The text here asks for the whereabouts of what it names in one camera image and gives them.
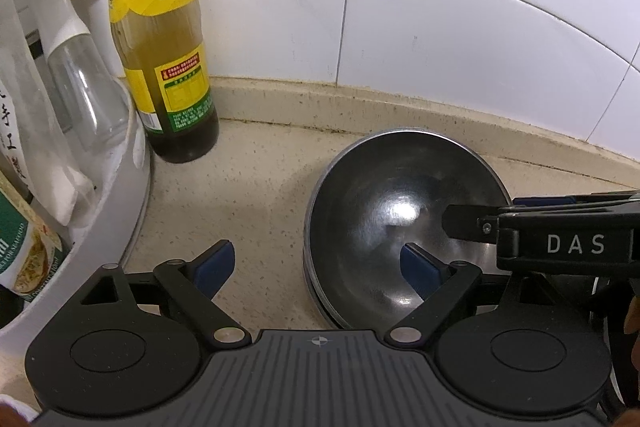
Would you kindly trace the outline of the person's right hand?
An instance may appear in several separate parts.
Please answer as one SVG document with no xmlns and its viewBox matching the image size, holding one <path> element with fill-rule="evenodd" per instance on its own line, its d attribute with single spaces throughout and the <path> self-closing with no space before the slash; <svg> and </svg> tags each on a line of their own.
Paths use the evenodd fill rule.
<svg viewBox="0 0 640 427">
<path fill-rule="evenodd" d="M 631 363 L 637 371 L 640 371 L 640 301 L 637 296 L 631 300 L 624 322 L 624 333 L 636 335 L 634 347 L 631 350 Z"/>
</svg>

